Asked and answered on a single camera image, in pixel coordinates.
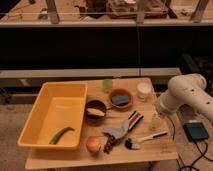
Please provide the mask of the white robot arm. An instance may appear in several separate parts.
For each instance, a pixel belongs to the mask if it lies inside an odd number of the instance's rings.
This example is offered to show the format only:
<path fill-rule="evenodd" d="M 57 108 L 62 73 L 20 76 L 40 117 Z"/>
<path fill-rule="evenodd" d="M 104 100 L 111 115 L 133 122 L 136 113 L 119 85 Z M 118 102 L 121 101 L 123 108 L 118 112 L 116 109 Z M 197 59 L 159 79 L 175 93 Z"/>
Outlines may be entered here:
<path fill-rule="evenodd" d="M 200 74 L 172 77 L 168 89 L 155 102 L 159 114 L 170 115 L 186 104 L 213 122 L 213 97 L 205 92 L 206 79 Z"/>

